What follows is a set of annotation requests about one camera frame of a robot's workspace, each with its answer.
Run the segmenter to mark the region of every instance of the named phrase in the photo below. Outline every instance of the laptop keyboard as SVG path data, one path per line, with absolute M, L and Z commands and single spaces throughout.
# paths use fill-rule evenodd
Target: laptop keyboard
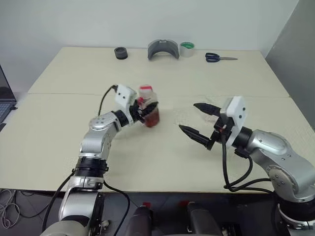
M 0 103 L 0 118 L 6 112 L 6 110 L 10 107 L 10 103 Z

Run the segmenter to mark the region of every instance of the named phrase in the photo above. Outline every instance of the red bottle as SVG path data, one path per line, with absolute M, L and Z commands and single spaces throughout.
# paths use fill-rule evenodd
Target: red bottle
M 153 89 L 150 85 L 142 85 L 139 88 L 139 106 L 143 110 L 148 105 L 150 105 L 153 102 L 158 101 L 157 94 L 153 92 Z M 146 115 L 144 117 L 144 124 L 147 127 L 153 127 L 159 122 L 159 113 L 158 113 L 158 107 L 155 107 L 154 110 Z

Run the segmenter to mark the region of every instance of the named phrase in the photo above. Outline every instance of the gray cable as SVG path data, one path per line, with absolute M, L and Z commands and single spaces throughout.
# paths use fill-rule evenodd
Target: gray cable
M 19 217 L 20 217 L 20 208 L 18 205 L 16 205 L 15 203 L 12 203 L 13 201 L 13 197 L 16 193 L 16 190 L 13 191 L 13 193 L 9 190 L 9 189 L 3 189 L 0 191 L 0 195 L 3 194 L 4 192 L 8 192 L 10 194 L 10 197 L 8 198 L 8 200 L 6 201 L 6 203 L 4 205 L 0 204 L 0 217 L 1 217 L 1 223 L 2 223 L 2 226 L 5 228 L 5 229 L 10 229 L 12 228 L 19 220 Z M 12 223 L 7 217 L 6 217 L 6 212 L 7 212 L 7 209 L 10 207 L 10 206 L 15 206 L 15 208 L 17 209 L 17 213 L 18 213 L 18 216 L 16 217 L 16 220 Z

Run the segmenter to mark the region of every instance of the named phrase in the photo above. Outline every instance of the scissors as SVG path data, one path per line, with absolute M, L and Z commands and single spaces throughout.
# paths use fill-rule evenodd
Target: scissors
M 206 53 L 206 61 L 207 62 L 218 62 L 220 60 L 238 60 L 238 58 L 222 58 L 218 54 L 215 53 Z

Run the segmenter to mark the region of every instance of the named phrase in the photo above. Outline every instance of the laptop screen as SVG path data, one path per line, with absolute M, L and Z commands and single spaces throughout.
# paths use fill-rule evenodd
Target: laptop screen
M 0 66 L 0 101 L 15 101 L 15 97 Z

